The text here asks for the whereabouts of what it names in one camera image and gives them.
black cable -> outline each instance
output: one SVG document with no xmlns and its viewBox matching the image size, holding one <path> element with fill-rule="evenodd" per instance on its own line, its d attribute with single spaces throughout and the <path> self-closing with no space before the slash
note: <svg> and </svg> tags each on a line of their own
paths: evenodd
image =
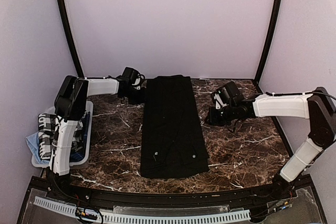
<svg viewBox="0 0 336 224">
<path fill-rule="evenodd" d="M 88 202 L 86 202 L 86 201 L 84 201 L 84 200 L 81 200 L 81 199 L 79 199 L 79 198 L 75 198 L 75 197 L 73 197 L 73 196 L 70 196 L 70 195 L 66 194 L 64 191 L 62 191 L 62 190 L 59 188 L 59 186 L 57 185 L 56 180 L 55 180 L 55 173 L 53 172 L 55 156 L 53 156 L 52 158 L 53 158 L 53 159 L 52 159 L 52 161 L 51 161 L 51 176 L 52 176 L 52 178 L 53 178 L 53 181 L 54 181 L 54 184 L 55 184 L 57 190 L 58 190 L 61 194 L 63 194 L 64 196 L 66 196 L 66 197 L 68 197 L 68 198 L 70 198 L 70 199 L 74 199 L 74 200 L 76 200 L 77 202 L 82 202 L 82 203 L 84 203 L 85 205 L 87 205 L 88 207 L 90 207 L 93 211 L 95 211 L 96 213 L 98 213 L 98 214 L 100 215 L 100 218 L 101 218 L 101 222 L 100 222 L 100 224 L 104 224 L 103 214 L 99 211 L 99 209 L 97 209 L 96 207 L 92 206 L 90 203 L 88 203 Z"/>
<path fill-rule="evenodd" d="M 116 80 L 116 78 L 112 77 L 112 76 L 107 76 L 106 79 L 113 79 Z"/>
<path fill-rule="evenodd" d="M 257 215 L 253 215 L 253 216 L 251 216 L 252 218 L 261 218 L 261 214 L 263 214 L 264 212 L 267 212 L 268 210 L 270 210 L 270 209 L 272 209 L 272 207 L 274 207 L 277 203 L 279 203 L 280 201 L 282 201 L 282 199 L 281 200 L 279 200 L 279 201 L 277 201 L 277 202 L 275 202 L 274 204 L 272 204 L 270 207 L 268 207 L 266 210 L 264 210 L 264 211 L 262 211 L 262 212 L 260 212 L 260 213 L 258 213 Z"/>
<path fill-rule="evenodd" d="M 273 209 L 272 212 L 269 212 L 268 214 L 265 214 L 265 215 L 262 215 L 262 216 L 258 216 L 257 218 L 260 218 L 260 219 L 261 218 L 266 218 L 267 216 L 275 214 L 276 212 L 283 211 L 283 210 L 287 209 L 288 207 L 289 207 L 289 205 L 279 206 L 279 207 L 277 207 L 278 209 L 276 209 L 275 211 Z"/>
<path fill-rule="evenodd" d="M 143 74 L 138 74 L 138 78 L 140 78 L 140 82 L 137 85 L 132 85 L 132 87 L 139 87 L 143 84 L 143 82 L 145 81 L 145 76 Z"/>
<path fill-rule="evenodd" d="M 237 125 L 238 121 L 243 121 L 243 120 L 244 119 L 238 118 L 233 125 L 233 129 L 231 130 L 229 127 L 227 127 L 227 130 L 230 131 L 231 133 L 235 133 L 236 132 L 236 125 Z"/>
<path fill-rule="evenodd" d="M 309 92 L 304 92 L 304 93 L 277 93 L 277 94 L 272 94 L 270 92 L 266 92 L 265 94 L 269 95 L 271 97 L 283 97 L 283 96 L 287 96 L 287 95 L 302 95 L 302 94 L 321 94 L 321 95 L 325 95 L 326 97 L 330 97 L 330 98 L 336 100 L 336 97 L 334 97 L 330 94 L 319 92 L 319 91 L 309 91 Z"/>
<path fill-rule="evenodd" d="M 271 17 L 270 17 L 270 21 L 269 21 L 269 25 L 268 25 L 265 44 L 264 44 L 263 52 L 261 53 L 257 73 L 256 73 L 256 76 L 254 78 L 254 81 L 257 84 L 259 84 L 259 82 L 261 80 L 261 76 L 263 75 L 263 71 L 264 71 L 266 61 L 267 61 L 267 58 L 268 58 L 268 55 L 269 55 L 269 50 L 270 50 L 270 47 L 271 47 L 271 43 L 272 43 L 273 35 L 274 35 L 275 29 L 276 29 L 278 15 L 279 15 L 280 3 L 281 3 L 281 0 L 274 0 L 274 2 L 273 2 L 273 8 L 272 8 L 272 13 L 271 13 Z"/>
<path fill-rule="evenodd" d="M 92 224 L 95 222 L 95 221 L 83 220 L 83 217 L 80 213 L 78 213 L 78 218 L 80 219 L 79 222 L 82 224 Z"/>
<path fill-rule="evenodd" d="M 250 195 L 250 197 L 257 197 L 257 198 L 268 198 L 269 196 L 271 196 L 271 194 L 274 192 L 274 190 L 272 192 L 270 192 L 267 195 Z"/>
<path fill-rule="evenodd" d="M 77 53 L 77 50 L 76 50 L 74 37 L 72 35 L 71 28 L 70 28 L 69 18 L 68 18 L 68 14 L 67 14 L 67 8 L 65 6 L 65 0 L 57 0 L 57 3 L 58 3 L 60 17 L 61 17 L 62 24 L 63 24 L 64 33 L 65 33 L 65 36 L 67 38 L 70 54 L 71 54 L 71 57 L 72 57 L 72 61 L 74 62 L 73 64 L 75 65 L 77 75 L 79 77 L 84 77 L 83 69 L 82 69 L 82 66 L 80 64 L 80 60 L 79 60 L 78 53 Z"/>
</svg>

brown marble surface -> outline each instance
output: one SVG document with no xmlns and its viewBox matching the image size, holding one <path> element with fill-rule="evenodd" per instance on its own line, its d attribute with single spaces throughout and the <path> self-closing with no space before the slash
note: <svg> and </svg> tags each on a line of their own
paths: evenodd
<svg viewBox="0 0 336 224">
<path fill-rule="evenodd" d="M 139 175 L 143 105 L 128 105 L 116 95 L 91 97 L 93 120 L 88 167 L 71 171 L 78 186 L 129 193 L 205 193 L 271 183 L 288 154 L 270 118 L 246 120 L 231 133 L 204 124 L 209 94 L 228 80 L 192 80 L 210 171 L 186 179 L 147 179 Z M 247 97 L 251 81 L 236 81 Z"/>
</svg>

robotic arm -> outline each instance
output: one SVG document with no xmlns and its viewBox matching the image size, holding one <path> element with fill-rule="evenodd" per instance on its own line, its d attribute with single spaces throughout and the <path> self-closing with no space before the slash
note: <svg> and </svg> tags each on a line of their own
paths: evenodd
<svg viewBox="0 0 336 224">
<path fill-rule="evenodd" d="M 274 198 L 281 197 L 293 181 L 332 145 L 336 136 L 336 112 L 330 95 L 319 87 L 306 93 L 256 94 L 248 99 L 234 82 L 212 93 L 215 107 L 209 108 L 206 122 L 210 125 L 231 125 L 232 120 L 264 116 L 294 116 L 310 120 L 310 133 L 291 159 L 273 177 Z"/>
<path fill-rule="evenodd" d="M 87 97 L 97 94 L 118 94 L 128 97 L 129 103 L 144 102 L 144 88 L 140 88 L 141 74 L 125 68 L 117 78 L 78 78 L 66 76 L 55 99 L 55 114 L 60 118 L 53 141 L 49 168 L 56 174 L 67 175 L 70 171 L 69 157 L 78 121 L 84 116 Z"/>
</svg>

black garment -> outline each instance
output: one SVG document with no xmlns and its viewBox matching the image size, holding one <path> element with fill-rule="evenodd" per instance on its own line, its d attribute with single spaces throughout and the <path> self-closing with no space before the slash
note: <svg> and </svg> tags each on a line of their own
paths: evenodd
<svg viewBox="0 0 336 224">
<path fill-rule="evenodd" d="M 141 146 L 141 176 L 185 178 L 207 172 L 209 155 L 190 77 L 147 81 Z"/>
</svg>

black frame pole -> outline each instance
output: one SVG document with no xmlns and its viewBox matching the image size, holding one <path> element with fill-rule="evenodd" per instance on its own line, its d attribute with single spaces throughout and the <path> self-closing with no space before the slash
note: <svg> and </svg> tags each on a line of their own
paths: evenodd
<svg viewBox="0 0 336 224">
<path fill-rule="evenodd" d="M 67 42 L 68 42 L 68 46 L 69 46 L 69 49 L 70 49 L 72 61 L 74 62 L 73 64 L 75 65 L 77 75 L 78 75 L 78 77 L 84 77 L 84 72 L 83 72 L 82 66 L 80 64 L 78 54 L 77 54 L 77 51 L 76 51 L 74 38 L 72 36 L 70 23 L 69 23 L 69 19 L 68 19 L 68 14 L 67 14 L 67 9 L 65 7 L 65 2 L 64 2 L 64 0 L 57 0 L 57 3 L 58 3 L 58 8 L 59 8 L 59 13 L 61 15 L 61 20 L 62 20 L 62 23 L 63 23 L 64 33 L 65 33 L 65 36 L 67 38 Z"/>
<path fill-rule="evenodd" d="M 254 81 L 257 84 L 259 84 L 259 82 L 260 82 L 261 76 L 263 75 L 263 71 L 264 71 L 264 68 L 265 68 L 265 65 L 266 65 L 267 57 L 268 57 L 268 54 L 269 54 L 269 49 L 271 47 L 271 43 L 272 43 L 272 40 L 273 40 L 275 26 L 277 24 L 277 19 L 278 19 L 279 9 L 280 9 L 280 3 L 281 3 L 281 0 L 274 0 L 274 3 L 273 3 L 271 19 L 269 21 L 269 26 L 268 26 L 268 31 L 267 31 L 267 36 L 266 36 L 263 52 L 261 54 L 258 70 L 257 70 L 256 76 L 254 78 Z"/>
</svg>

